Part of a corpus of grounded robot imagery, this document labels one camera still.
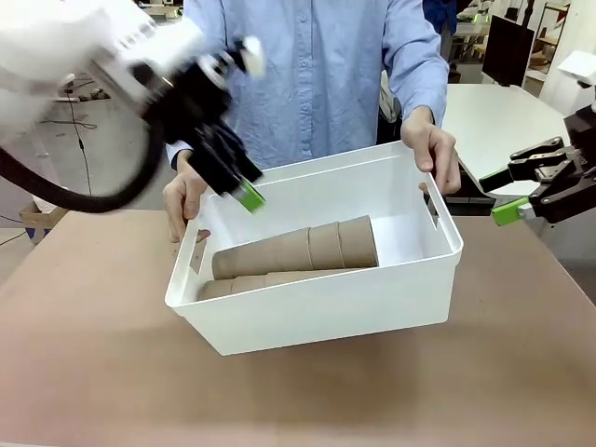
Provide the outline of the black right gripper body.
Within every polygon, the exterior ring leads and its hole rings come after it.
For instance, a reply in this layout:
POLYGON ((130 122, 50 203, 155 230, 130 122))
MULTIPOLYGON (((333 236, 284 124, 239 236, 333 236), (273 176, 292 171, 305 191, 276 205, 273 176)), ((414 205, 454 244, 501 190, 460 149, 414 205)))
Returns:
POLYGON ((561 222, 595 208, 595 112, 591 105, 585 106, 564 123, 576 150, 575 170, 562 181, 561 222))

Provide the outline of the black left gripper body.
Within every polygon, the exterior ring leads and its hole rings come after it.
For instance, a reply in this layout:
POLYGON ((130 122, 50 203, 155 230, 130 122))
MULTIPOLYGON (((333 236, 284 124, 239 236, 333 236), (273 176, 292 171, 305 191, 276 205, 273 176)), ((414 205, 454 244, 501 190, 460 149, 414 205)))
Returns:
POLYGON ((148 145, 232 145, 234 132, 224 123, 231 105, 229 56, 201 56, 159 75, 146 62, 133 65, 133 77, 148 89, 142 113, 148 145))

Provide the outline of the person's right hand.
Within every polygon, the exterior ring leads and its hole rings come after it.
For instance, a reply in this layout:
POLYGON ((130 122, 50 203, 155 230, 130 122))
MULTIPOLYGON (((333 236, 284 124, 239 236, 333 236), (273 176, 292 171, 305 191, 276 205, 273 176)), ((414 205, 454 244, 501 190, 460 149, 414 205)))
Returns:
POLYGON ((190 150, 178 153, 177 174, 163 189, 169 238, 173 243, 182 241, 187 223, 197 217, 201 196, 207 190, 207 184, 189 164, 191 154, 190 150))

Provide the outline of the person's left hand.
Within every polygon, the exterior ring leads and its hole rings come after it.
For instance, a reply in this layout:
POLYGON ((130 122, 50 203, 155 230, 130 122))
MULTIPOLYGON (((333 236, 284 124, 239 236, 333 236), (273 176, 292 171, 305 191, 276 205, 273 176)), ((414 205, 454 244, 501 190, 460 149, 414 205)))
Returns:
POLYGON ((461 187, 460 168, 453 135, 434 124, 431 110, 419 106, 412 110, 400 128, 402 142, 413 150, 417 168, 431 173, 443 195, 461 187))

